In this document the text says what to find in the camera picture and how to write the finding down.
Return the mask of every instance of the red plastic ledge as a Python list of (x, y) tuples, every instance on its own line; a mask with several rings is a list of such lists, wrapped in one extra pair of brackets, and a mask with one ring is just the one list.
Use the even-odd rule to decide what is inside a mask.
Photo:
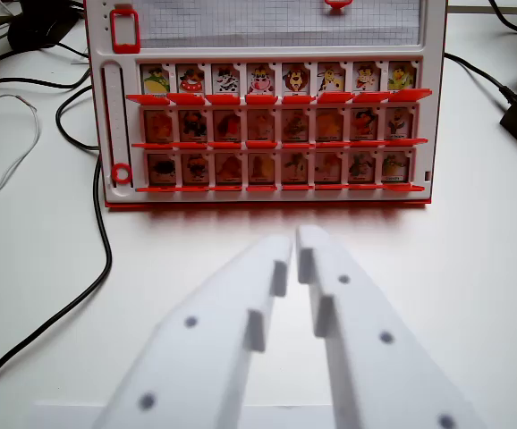
[(204, 105), (205, 98), (197, 94), (183, 94), (177, 92), (170, 92), (167, 98), (177, 105)]
[(165, 96), (153, 96), (153, 95), (136, 95), (132, 94), (126, 97), (128, 100), (140, 105), (168, 105), (169, 99)]

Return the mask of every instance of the cartoon character picture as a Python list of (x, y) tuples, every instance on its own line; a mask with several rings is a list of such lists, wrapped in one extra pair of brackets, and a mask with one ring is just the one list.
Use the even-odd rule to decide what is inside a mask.
[(308, 95), (310, 71), (302, 64), (283, 64), (284, 94), (287, 96)]
[(249, 64), (247, 70), (247, 81), (249, 82), (247, 94), (264, 96), (275, 93), (273, 71), (266, 64)]
[(308, 159), (302, 152), (283, 152), (281, 182), (308, 183)]
[(316, 113), (316, 140), (342, 140), (343, 116), (336, 109), (318, 109)]
[(241, 118), (233, 110), (213, 113), (216, 141), (241, 141)]
[(372, 140), (376, 138), (377, 114), (371, 107), (352, 109), (350, 122), (351, 140)]
[(404, 152), (385, 152), (382, 163), (382, 182), (406, 182), (410, 170), (410, 160)]
[(348, 183), (373, 183), (376, 159), (370, 152), (352, 152), (349, 155)]
[(315, 183), (340, 183), (342, 158), (336, 152), (317, 152), (314, 167)]
[(175, 161), (168, 154), (148, 155), (149, 186), (175, 186)]
[(407, 139), (410, 136), (411, 117), (407, 107), (386, 110), (386, 139)]
[(344, 91), (344, 70), (339, 63), (319, 63), (318, 93)]
[(283, 141), (308, 141), (309, 117), (300, 109), (283, 110)]
[(171, 90), (169, 72), (161, 64), (142, 64), (140, 71), (143, 94), (167, 94)]
[(389, 90), (414, 88), (415, 77), (416, 69), (411, 66), (409, 61), (390, 63), (387, 88)]
[(198, 110), (179, 112), (181, 141), (207, 141), (207, 119)]
[(160, 110), (146, 110), (145, 140), (148, 143), (169, 143), (173, 141), (171, 118)]
[(183, 185), (208, 184), (208, 162), (201, 154), (182, 155)]
[(214, 64), (213, 94), (239, 95), (239, 71), (230, 64)]
[(270, 154), (249, 154), (249, 184), (275, 182), (275, 160)]
[(249, 110), (247, 123), (249, 140), (275, 139), (275, 118), (268, 110)]
[(217, 185), (242, 184), (241, 160), (232, 153), (215, 155), (215, 171)]
[(196, 64), (183, 64), (177, 66), (177, 85), (179, 92), (200, 94), (205, 87), (205, 72)]
[(378, 91), (379, 69), (373, 63), (354, 63), (354, 92)]

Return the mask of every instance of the white table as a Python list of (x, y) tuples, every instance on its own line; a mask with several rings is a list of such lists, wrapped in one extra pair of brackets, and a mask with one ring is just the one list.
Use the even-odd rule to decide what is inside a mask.
[[(453, 15), (447, 50), (517, 90), (517, 35), (506, 33), (492, 15)], [(83, 48), (83, 28), (65, 43)], [(0, 63), (0, 76), (76, 81), (85, 68), (70, 65), (73, 57), (59, 48), (19, 55)], [(54, 124), (68, 96), (0, 86), (10, 91), (38, 108), (44, 129), (0, 194), (0, 357), (86, 288), (105, 260), (91, 204), (95, 157)], [(502, 108), (496, 88), (446, 63), (433, 204), (425, 208), (105, 210), (111, 275), (0, 374), (0, 428), (22, 428), (35, 400), (105, 402), (168, 311), (253, 240), (303, 223), (341, 238), (488, 428), (517, 427), (517, 142), (498, 123)], [(95, 141), (89, 98), (64, 124)], [(0, 101), (0, 172), (16, 156), (11, 147), (31, 138), (28, 109)], [(267, 354), (253, 359), (246, 402), (330, 402), (324, 346), (294, 277), (275, 304)]]

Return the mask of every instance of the white plastic board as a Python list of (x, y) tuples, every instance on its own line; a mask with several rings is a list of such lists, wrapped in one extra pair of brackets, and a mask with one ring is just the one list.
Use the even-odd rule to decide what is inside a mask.
[[(214, 6), (220, 13), (218, 6), (229, 2), (179, 3), (189, 9), (190, 16), (202, 17), (201, 7)], [(245, 2), (236, 3), (237, 7), (247, 7), (247, 12), (252, 9)], [(429, 201), (445, 2), (431, 0), (426, 7), (425, 1), (362, 0), (333, 12), (321, 0), (304, 9), (294, 26), (289, 11), (297, 4), (276, 3), (275, 21), (280, 16), (286, 22), (276, 25), (287, 31), (274, 33), (260, 26), (254, 32), (245, 32), (240, 24), (260, 13), (255, 9), (274, 7), (272, 0), (254, 2), (253, 14), (246, 18), (237, 8), (236, 13), (223, 11), (230, 24), (213, 29), (197, 24), (195, 32), (177, 18), (181, 8), (174, 9), (164, 15), (169, 20), (167, 29), (173, 26), (182, 31), (173, 38), (158, 32), (163, 28), (161, 21), (151, 26), (150, 20), (162, 16), (160, 3), (136, 2), (133, 6), (138, 11), (126, 9), (132, 14), (122, 17), (122, 7), (130, 5), (122, 6), (115, 0), (88, 1), (97, 131), (108, 205)], [(306, 4), (300, 2), (300, 11)], [(133, 22), (135, 13), (137, 25)], [(333, 27), (327, 20), (334, 18), (349, 22), (349, 27)], [(233, 28), (244, 38), (274, 34), (272, 40), (280, 46), (234, 43), (226, 34)], [(298, 41), (301, 29), (316, 34), (317, 43)], [(373, 38), (372, 29), (389, 36)], [(420, 31), (407, 38), (409, 33), (404, 31), (411, 29)], [(284, 47), (289, 35), (297, 40)], [(214, 37), (220, 37), (220, 43), (206, 45)], [(201, 39), (206, 40), (205, 46), (198, 45)], [(114, 40), (128, 45), (137, 42), (140, 48), (138, 52), (116, 54)], [(376, 40), (381, 41), (373, 46)], [(176, 47), (183, 42), (194, 47)], [(154, 43), (157, 47), (146, 47)], [(325, 81), (326, 70), (330, 69), (335, 75)], [(296, 85), (289, 81), (294, 78), (298, 78)], [(255, 88), (258, 80), (267, 82), (262, 92)], [(419, 101), (395, 101), (394, 95), (400, 90), (426, 90), (430, 95)], [(332, 92), (349, 97), (323, 101), (322, 96)], [(360, 97), (363, 92), (385, 96)], [(264, 105), (251, 103), (249, 96), (257, 94), (270, 95), (272, 100)], [(186, 101), (177, 96), (194, 98)], [(233, 98), (223, 104), (225, 99), (219, 103), (213, 98), (216, 96)], [(394, 114), (396, 109), (409, 109), (410, 115), (400, 120)], [(289, 123), (291, 111), (302, 111), (297, 126)], [(370, 120), (374, 130), (360, 131), (360, 124), (363, 129)], [(270, 130), (263, 130), (264, 136), (257, 138), (259, 127), (267, 122), (272, 122)], [(288, 130), (295, 130), (295, 135), (289, 138)], [(272, 145), (257, 146), (254, 139)], [(229, 172), (224, 168), (226, 158)], [(362, 170), (360, 160), (365, 161)]]

